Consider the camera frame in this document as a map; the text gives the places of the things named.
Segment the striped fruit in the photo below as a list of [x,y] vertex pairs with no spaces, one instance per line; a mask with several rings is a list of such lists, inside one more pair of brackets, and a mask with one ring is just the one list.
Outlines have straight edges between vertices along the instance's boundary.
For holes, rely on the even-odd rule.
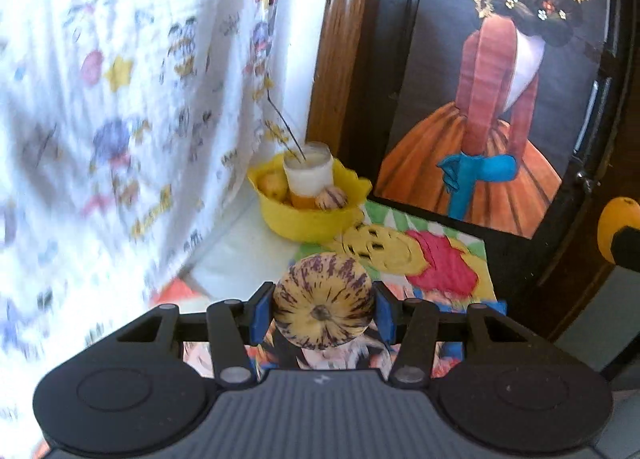
[[294,345],[336,347],[364,333],[373,316],[371,279],[347,255],[319,253],[289,268],[273,293],[274,320]]
[[328,186],[316,197],[316,206],[321,210],[339,210],[347,206],[347,194],[337,186]]

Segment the fruit stem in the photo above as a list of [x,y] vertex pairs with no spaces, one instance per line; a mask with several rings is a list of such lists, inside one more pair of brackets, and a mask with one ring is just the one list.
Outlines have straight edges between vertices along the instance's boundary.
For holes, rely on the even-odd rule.
[[331,313],[324,305],[316,305],[311,311],[311,316],[319,322],[331,320]]

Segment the yellow star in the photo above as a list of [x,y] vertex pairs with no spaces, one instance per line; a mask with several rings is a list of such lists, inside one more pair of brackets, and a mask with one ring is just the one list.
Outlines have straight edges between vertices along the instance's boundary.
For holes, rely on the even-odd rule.
[[131,83],[131,68],[133,60],[125,60],[118,55],[111,65],[111,68],[104,73],[104,77],[108,79],[111,92],[116,92],[120,87]]

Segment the wooden door frame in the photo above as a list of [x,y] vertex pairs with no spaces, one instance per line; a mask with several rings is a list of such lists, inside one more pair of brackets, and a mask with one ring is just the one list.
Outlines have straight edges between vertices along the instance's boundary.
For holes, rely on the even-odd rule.
[[[350,151],[346,140],[353,128],[353,107],[360,103],[366,78],[363,60],[372,37],[379,0],[327,0],[312,92],[306,137],[325,142],[338,157]],[[631,94],[623,99],[618,120],[609,139],[605,160],[597,178],[600,189],[640,197],[640,184],[630,175],[629,153],[633,132],[640,132],[640,66],[630,60],[626,87]],[[640,169],[640,151],[631,155]],[[513,306],[511,314],[549,339],[557,338],[593,299],[613,267],[599,254],[595,230],[606,200],[594,193],[576,217],[572,229],[548,265],[543,279],[530,288],[524,301]],[[574,278],[567,281],[568,275]],[[561,290],[554,287],[565,284]]]

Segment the dark door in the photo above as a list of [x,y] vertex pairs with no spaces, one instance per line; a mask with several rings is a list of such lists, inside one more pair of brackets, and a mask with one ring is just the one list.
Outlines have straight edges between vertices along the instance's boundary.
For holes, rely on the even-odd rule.
[[[377,200],[484,239],[496,294],[515,304],[548,275],[597,188],[630,74],[635,10],[635,0],[380,0],[359,54],[368,83],[353,107],[358,126],[340,156],[375,183]],[[488,20],[498,27],[476,33]],[[560,31],[532,29],[536,21]],[[537,70],[515,71],[518,52]],[[494,109],[478,119],[487,102]],[[489,134],[466,142],[465,121]],[[476,171],[479,159],[511,155],[525,178],[494,159],[471,179],[473,193],[486,194],[452,213],[461,152]],[[460,182],[447,183],[445,170]]]

